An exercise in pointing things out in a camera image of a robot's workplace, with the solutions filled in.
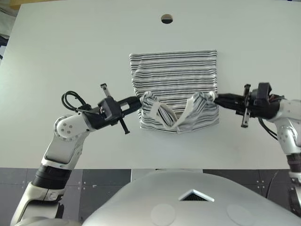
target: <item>gray floor tile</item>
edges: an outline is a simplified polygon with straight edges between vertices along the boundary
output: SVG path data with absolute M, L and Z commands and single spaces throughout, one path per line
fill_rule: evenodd
M 8 226 L 24 192 L 24 185 L 0 184 L 0 225 Z
M 256 169 L 204 169 L 203 173 L 218 175 L 241 185 L 255 185 L 260 180 Z
M 83 186 L 80 197 L 79 219 L 83 222 L 105 204 L 123 186 Z
M 290 211 L 290 205 L 288 200 L 288 190 L 290 184 L 272 184 L 269 192 L 269 200 L 277 203 L 278 205 L 288 209 Z M 267 194 L 268 185 L 262 188 L 262 195 L 265 197 Z
M 259 185 L 244 185 L 244 187 L 249 188 L 250 190 L 262 195 L 261 186 Z
M 28 169 L 26 175 L 26 183 L 28 184 L 30 181 L 33 181 L 35 174 L 38 169 Z M 70 178 L 67 182 L 67 186 L 80 186 L 81 179 L 83 176 L 82 169 L 74 169 L 70 175 Z
M 83 185 L 126 185 L 131 181 L 130 169 L 84 169 Z
M 27 169 L 0 168 L 0 184 L 24 185 Z
M 289 184 L 291 183 L 290 177 L 288 175 L 289 169 L 260 169 L 259 175 L 261 183 L 268 184 L 275 172 L 277 172 L 275 179 L 273 180 L 273 184 Z
M 80 186 L 66 186 L 66 192 L 60 201 L 64 205 L 64 219 L 79 220 Z

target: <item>black cable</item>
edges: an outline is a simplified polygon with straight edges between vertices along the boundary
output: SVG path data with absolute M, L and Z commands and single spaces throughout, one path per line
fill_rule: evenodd
M 274 131 L 270 130 L 263 122 L 262 118 L 258 118 L 259 124 L 270 134 L 275 140 L 278 140 L 277 138 L 277 133 Z
M 277 176 L 278 172 L 279 172 L 279 171 L 277 170 L 277 171 L 275 172 L 274 176 L 272 177 L 271 181 L 269 182 L 267 194 L 265 195 L 265 197 L 266 197 L 267 199 L 269 198 L 269 191 L 271 190 L 272 183 L 273 183 L 275 177 Z
M 73 96 L 73 97 L 75 97 L 75 99 L 78 99 L 80 101 L 81 105 L 85 105 L 86 104 L 86 102 L 84 101 L 84 99 L 81 98 L 76 92 L 74 92 L 74 91 L 68 91 L 68 92 L 66 92 L 66 93 L 64 93 L 62 95 L 61 101 L 62 101 L 62 104 L 64 105 L 64 107 L 66 107 L 67 109 L 69 109 L 71 111 L 77 112 L 78 109 L 76 107 L 74 107 L 72 104 L 69 103 L 69 101 L 67 100 L 68 96 Z

